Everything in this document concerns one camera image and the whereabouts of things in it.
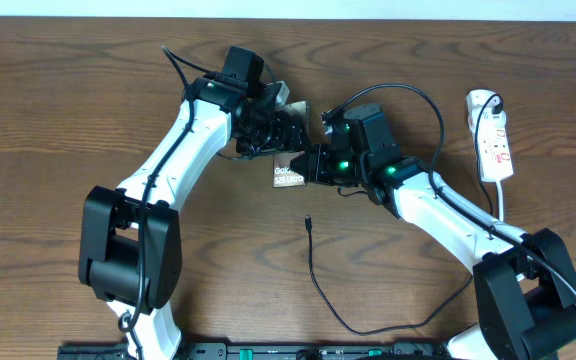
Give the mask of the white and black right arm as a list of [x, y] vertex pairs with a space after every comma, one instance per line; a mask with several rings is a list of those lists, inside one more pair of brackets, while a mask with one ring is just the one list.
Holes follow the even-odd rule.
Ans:
[[308, 183], [362, 187], [369, 199], [433, 237], [471, 273], [478, 322], [449, 339], [458, 359], [547, 359], [576, 340], [576, 272], [554, 232], [529, 234], [451, 189], [405, 156], [376, 104], [327, 123], [330, 143], [290, 163]]

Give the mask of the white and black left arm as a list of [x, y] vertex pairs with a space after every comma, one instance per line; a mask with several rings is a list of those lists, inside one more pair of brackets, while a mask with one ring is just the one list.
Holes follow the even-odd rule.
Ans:
[[84, 201], [78, 277], [117, 315], [131, 359], [172, 359], [182, 343], [170, 306], [182, 268], [179, 215], [211, 159], [230, 141], [242, 160], [306, 146], [303, 118], [285, 109], [286, 84], [262, 82], [267, 69], [233, 46], [221, 70], [184, 79], [177, 118], [149, 158]]

